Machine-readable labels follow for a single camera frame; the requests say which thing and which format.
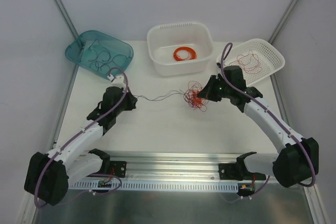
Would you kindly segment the teal transparent plastic bin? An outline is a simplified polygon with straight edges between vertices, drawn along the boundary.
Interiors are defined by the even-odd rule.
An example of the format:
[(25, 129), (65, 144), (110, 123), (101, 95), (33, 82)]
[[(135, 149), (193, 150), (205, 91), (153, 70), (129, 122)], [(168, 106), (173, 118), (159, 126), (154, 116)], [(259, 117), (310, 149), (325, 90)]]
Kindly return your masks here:
[(76, 65), (107, 79), (125, 71), (134, 51), (126, 42), (96, 30), (80, 34), (65, 50), (66, 58)]

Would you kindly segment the right aluminium frame post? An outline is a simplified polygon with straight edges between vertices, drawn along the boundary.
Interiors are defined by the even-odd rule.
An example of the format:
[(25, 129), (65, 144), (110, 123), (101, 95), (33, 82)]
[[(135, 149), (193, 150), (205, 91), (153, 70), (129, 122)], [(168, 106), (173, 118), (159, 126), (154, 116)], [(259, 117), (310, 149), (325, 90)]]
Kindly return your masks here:
[(285, 58), (285, 66), (271, 76), (273, 89), (282, 119), (305, 137), (312, 136), (307, 126), (305, 114), (310, 110), (303, 108), (307, 101), (302, 88), (308, 80), (303, 74), (310, 70), (307, 46), (303, 45), (306, 32), (297, 28), (295, 18), (303, 0), (289, 0), (281, 14), (269, 42)]

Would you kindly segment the ball of wires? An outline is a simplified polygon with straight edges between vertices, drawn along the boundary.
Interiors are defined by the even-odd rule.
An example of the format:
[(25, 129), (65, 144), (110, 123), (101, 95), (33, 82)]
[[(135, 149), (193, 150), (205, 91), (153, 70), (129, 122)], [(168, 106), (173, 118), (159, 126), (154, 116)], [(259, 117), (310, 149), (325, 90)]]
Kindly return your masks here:
[(197, 81), (190, 81), (188, 88), (183, 94), (185, 102), (193, 110), (200, 110), (205, 112), (207, 110), (208, 101), (204, 98), (199, 98), (198, 94), (202, 91), (202, 85)]

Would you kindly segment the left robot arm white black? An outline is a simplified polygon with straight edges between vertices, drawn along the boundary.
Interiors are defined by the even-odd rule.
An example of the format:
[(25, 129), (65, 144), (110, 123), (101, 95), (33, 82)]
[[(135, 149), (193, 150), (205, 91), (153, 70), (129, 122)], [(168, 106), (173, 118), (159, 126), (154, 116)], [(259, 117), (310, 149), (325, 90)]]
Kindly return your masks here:
[(128, 86), (108, 87), (102, 101), (71, 139), (45, 154), (37, 152), (31, 157), (24, 190), (33, 195), (37, 208), (57, 205), (70, 185), (90, 174), (105, 176), (109, 173), (107, 153), (93, 149), (84, 158), (80, 155), (115, 125), (119, 114), (135, 109), (136, 102)]

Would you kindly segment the white perforated plastic basket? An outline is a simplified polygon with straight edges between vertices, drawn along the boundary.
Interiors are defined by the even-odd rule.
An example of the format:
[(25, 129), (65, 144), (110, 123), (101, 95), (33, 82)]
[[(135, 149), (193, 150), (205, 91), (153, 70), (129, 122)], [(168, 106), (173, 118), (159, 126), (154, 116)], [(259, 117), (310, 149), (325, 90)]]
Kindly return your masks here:
[(263, 39), (251, 39), (234, 46), (223, 66), (239, 66), (248, 86), (265, 79), (285, 66), (283, 55)]

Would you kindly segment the white solid plastic tub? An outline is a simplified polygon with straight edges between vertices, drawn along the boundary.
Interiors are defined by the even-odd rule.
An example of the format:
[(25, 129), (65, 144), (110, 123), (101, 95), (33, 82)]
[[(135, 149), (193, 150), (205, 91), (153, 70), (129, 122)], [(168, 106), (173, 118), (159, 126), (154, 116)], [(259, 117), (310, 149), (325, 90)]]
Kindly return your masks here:
[(208, 28), (197, 22), (154, 26), (146, 40), (154, 69), (161, 76), (204, 71), (214, 51)]

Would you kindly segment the aluminium frame post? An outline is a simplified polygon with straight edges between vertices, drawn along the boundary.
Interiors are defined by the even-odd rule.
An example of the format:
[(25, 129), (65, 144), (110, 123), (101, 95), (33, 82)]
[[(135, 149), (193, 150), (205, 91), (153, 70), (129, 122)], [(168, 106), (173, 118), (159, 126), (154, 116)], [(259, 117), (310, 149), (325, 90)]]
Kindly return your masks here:
[(305, 114), (310, 110), (303, 108), (307, 101), (302, 88), (308, 80), (303, 74), (310, 70), (307, 46), (303, 45), (306, 32), (297, 28), (295, 18), (303, 0), (289, 0), (281, 14), (269, 42), (285, 58), (285, 66), (271, 76), (273, 89), (282, 119), (305, 137), (312, 136), (307, 126)]
[(73, 64), (54, 0), (1, 0), (1, 223), (20, 223), (31, 156), (51, 139)]

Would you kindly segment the left aluminium frame post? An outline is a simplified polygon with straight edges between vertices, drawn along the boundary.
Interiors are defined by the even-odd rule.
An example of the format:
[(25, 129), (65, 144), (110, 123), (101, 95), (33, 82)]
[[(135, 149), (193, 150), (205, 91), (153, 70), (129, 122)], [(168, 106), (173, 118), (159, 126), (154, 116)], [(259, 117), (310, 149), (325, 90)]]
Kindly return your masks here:
[(20, 223), (31, 156), (51, 139), (73, 64), (54, 0), (1, 0), (1, 223)]

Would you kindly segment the aluminium mounting rail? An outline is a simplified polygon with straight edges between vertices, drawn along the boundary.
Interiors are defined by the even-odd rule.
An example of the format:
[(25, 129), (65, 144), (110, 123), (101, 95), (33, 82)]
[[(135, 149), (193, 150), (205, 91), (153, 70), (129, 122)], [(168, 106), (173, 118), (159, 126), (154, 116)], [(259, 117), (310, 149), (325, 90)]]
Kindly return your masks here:
[(128, 180), (218, 182), (220, 163), (233, 163), (239, 153), (146, 153), (107, 151), (113, 161), (125, 161)]

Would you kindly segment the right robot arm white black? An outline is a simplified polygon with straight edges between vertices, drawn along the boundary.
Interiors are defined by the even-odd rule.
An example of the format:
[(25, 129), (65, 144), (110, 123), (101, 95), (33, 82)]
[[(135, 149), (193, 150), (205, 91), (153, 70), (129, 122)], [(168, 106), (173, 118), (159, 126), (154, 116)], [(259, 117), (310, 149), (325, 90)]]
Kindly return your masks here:
[(255, 87), (248, 87), (238, 66), (229, 66), (212, 75), (198, 98), (219, 102), (229, 99), (239, 111), (252, 119), (271, 140), (276, 154), (248, 152), (226, 165), (224, 175), (234, 180), (248, 179), (253, 174), (273, 176), (283, 187), (311, 187), (319, 172), (319, 144), (293, 130), (269, 108)]

